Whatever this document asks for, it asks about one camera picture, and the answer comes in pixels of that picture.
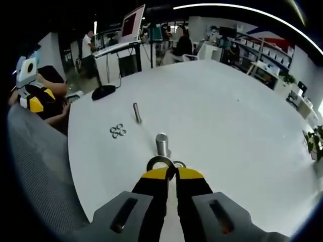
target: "metal cylinder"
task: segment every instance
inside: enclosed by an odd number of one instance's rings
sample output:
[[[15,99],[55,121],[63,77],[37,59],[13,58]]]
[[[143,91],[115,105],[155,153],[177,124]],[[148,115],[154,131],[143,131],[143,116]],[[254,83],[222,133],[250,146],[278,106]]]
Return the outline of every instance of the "metal cylinder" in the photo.
[[[141,124],[142,120],[139,114],[138,104],[136,102],[133,104],[133,110],[135,111],[137,123]]]
[[[168,137],[164,133],[156,136],[157,154],[161,156],[171,157],[171,151],[168,148]]]

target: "office chair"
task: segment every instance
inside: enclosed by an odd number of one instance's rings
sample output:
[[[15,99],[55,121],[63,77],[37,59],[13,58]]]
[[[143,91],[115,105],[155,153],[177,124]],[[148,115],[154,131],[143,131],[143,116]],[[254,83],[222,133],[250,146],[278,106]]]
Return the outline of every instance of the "office chair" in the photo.
[[[72,180],[67,137],[19,104],[9,110],[8,137],[17,179],[43,223],[56,234],[88,225]]]

